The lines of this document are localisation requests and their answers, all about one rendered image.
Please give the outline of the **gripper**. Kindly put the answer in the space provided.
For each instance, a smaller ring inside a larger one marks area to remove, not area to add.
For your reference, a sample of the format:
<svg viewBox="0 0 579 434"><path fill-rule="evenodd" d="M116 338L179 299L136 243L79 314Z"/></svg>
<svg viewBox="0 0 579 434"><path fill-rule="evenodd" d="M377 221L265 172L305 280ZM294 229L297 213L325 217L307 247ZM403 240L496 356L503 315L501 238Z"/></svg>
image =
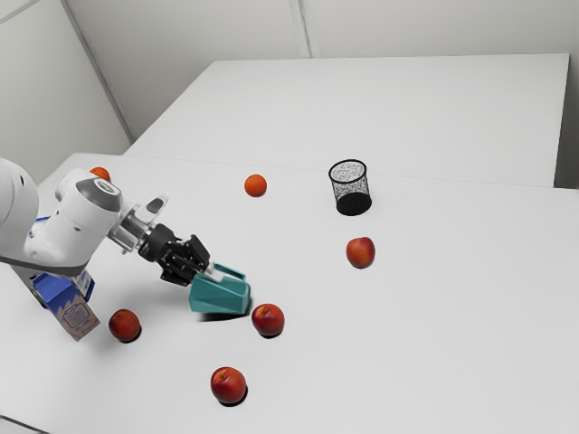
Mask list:
<svg viewBox="0 0 579 434"><path fill-rule="evenodd" d="M157 263L162 269L160 278L172 284L190 286L196 275L215 283L223 281L224 273L211 262L209 251L196 235L180 241L171 229L159 223L145 235L138 254Z"/></svg>

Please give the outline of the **red apple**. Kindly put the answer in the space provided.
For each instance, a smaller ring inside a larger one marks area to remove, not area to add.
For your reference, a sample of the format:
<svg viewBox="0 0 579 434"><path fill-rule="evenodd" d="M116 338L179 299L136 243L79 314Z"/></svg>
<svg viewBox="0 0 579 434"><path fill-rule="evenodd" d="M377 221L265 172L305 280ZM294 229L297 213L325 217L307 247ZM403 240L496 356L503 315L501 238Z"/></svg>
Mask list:
<svg viewBox="0 0 579 434"><path fill-rule="evenodd" d="M141 324L134 312L121 308L110 317L109 331L121 343L129 343L139 337Z"/></svg>
<svg viewBox="0 0 579 434"><path fill-rule="evenodd" d="M216 369L210 379L213 396L222 404L233 405L242 401L247 383L244 375L231 366Z"/></svg>
<svg viewBox="0 0 579 434"><path fill-rule="evenodd" d="M261 336L271 338L282 333L285 315L277 305L261 304L252 310L252 324Z"/></svg>
<svg viewBox="0 0 579 434"><path fill-rule="evenodd" d="M368 237L350 240L346 245L346 258L357 269L371 266L375 259L374 242Z"/></svg>

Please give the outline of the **blue and brown carton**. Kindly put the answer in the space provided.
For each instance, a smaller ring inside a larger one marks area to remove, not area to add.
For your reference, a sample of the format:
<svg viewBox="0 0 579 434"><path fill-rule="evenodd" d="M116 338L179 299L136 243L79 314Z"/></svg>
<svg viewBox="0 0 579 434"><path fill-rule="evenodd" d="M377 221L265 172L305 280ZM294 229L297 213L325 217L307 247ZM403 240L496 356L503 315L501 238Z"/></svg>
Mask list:
<svg viewBox="0 0 579 434"><path fill-rule="evenodd" d="M32 280L33 294L75 341L95 329L100 320L89 305L94 279L87 270L74 278L43 272Z"/></svg>

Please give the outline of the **black mesh pen holder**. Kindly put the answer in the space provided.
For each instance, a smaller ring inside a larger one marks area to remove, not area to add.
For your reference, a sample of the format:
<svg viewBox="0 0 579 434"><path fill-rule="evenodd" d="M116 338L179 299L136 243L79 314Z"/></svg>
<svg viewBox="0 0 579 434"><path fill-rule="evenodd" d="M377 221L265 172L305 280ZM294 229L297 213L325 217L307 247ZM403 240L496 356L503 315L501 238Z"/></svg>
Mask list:
<svg viewBox="0 0 579 434"><path fill-rule="evenodd" d="M337 211L345 216L357 216L372 206L367 181L366 164L357 159L334 163L328 170Z"/></svg>

